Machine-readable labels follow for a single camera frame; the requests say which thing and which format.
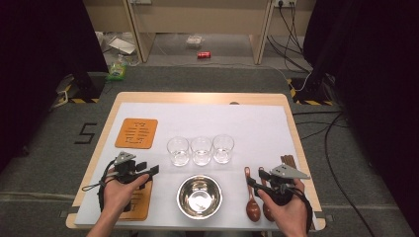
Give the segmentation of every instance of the metal bowl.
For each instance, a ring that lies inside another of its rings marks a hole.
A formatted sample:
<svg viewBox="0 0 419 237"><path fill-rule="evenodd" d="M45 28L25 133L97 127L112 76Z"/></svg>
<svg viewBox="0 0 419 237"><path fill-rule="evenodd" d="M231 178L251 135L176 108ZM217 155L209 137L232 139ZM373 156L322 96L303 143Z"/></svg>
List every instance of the metal bowl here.
<svg viewBox="0 0 419 237"><path fill-rule="evenodd" d="M221 188L211 177L193 176L184 181L179 188L177 202L186 216L192 219L207 219L221 206Z"/></svg>

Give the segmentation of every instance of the glass cup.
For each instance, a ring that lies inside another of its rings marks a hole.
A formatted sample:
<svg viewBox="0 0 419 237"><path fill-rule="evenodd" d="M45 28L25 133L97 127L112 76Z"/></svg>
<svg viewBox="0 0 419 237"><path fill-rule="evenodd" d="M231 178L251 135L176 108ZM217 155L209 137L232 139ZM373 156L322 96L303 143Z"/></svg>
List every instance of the glass cup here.
<svg viewBox="0 0 419 237"><path fill-rule="evenodd" d="M212 142L209 138L200 136L191 141L192 159L195 164L205 166L210 162Z"/></svg>
<svg viewBox="0 0 419 237"><path fill-rule="evenodd" d="M171 154L170 160L175 166L184 166L189 162L189 142L181 136L173 137L167 143L167 150Z"/></svg>
<svg viewBox="0 0 419 237"><path fill-rule="evenodd" d="M234 148L234 139L226 134L216 136L212 141L213 159L220 164L226 164L231 160Z"/></svg>

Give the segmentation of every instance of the wooden spoon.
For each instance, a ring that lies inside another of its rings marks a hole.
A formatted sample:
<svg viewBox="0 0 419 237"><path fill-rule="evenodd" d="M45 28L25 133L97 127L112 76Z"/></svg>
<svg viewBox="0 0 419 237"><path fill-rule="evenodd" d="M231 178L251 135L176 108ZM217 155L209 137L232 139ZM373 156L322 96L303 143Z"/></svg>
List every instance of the wooden spoon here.
<svg viewBox="0 0 419 237"><path fill-rule="evenodd" d="M250 177L249 167L244 168L244 174L246 176L246 181L247 181L247 178ZM248 185L247 189L249 191L249 201L247 202L247 205L246 205L247 216L249 216L250 220L252 220L253 222L256 222L261 218L261 209L258 203L256 202L255 198L253 197L252 187Z"/></svg>
<svg viewBox="0 0 419 237"><path fill-rule="evenodd" d="M261 178L261 181L262 181L262 185L266 186L266 180ZM263 214L265 215L265 217L269 221L274 221L274 218L271 215L271 210L265 205L265 203L263 203L262 209L263 209Z"/></svg>

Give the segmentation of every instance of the finger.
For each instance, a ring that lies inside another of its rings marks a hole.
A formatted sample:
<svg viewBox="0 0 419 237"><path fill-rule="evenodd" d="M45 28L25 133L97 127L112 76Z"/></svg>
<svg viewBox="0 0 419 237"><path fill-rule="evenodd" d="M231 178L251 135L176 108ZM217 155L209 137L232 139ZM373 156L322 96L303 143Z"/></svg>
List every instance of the finger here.
<svg viewBox="0 0 419 237"><path fill-rule="evenodd" d="M272 209L274 206L276 206L271 197L268 194L266 194L263 190L258 190L258 195L269 209Z"/></svg>
<svg viewBox="0 0 419 237"><path fill-rule="evenodd" d="M139 186L143 185L148 180L149 177L150 176L148 174L142 175L142 176L136 178L131 183L129 183L129 185L135 190Z"/></svg>
<svg viewBox="0 0 419 237"><path fill-rule="evenodd" d="M300 179L293 179L295 187L304 193L305 185Z"/></svg>

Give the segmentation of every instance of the human hand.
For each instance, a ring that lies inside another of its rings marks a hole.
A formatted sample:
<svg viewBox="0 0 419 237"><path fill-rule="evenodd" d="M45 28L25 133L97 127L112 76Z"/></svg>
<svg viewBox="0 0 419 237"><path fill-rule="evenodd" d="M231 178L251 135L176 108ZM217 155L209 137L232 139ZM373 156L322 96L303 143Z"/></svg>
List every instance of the human hand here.
<svg viewBox="0 0 419 237"><path fill-rule="evenodd" d="M104 190L104 209L99 216L98 221L89 231L88 237L110 236L115 223L118 221L124 208L129 203L132 193L141 185L147 182L149 175L145 174L129 184L121 184L112 177L108 177L105 181Z"/></svg>
<svg viewBox="0 0 419 237"><path fill-rule="evenodd" d="M293 180L295 188L304 193L304 184L299 179ZM276 205L274 201L263 190L258 190L258 195L271 210L278 228L288 237L301 237L306 235L307 209L302 200L293 195L291 201L284 205Z"/></svg>
<svg viewBox="0 0 419 237"><path fill-rule="evenodd" d="M132 193L143 185L149 178L148 174L136 178L129 184L121 184L112 177L106 179L104 190L104 210L121 214L129 204Z"/></svg>

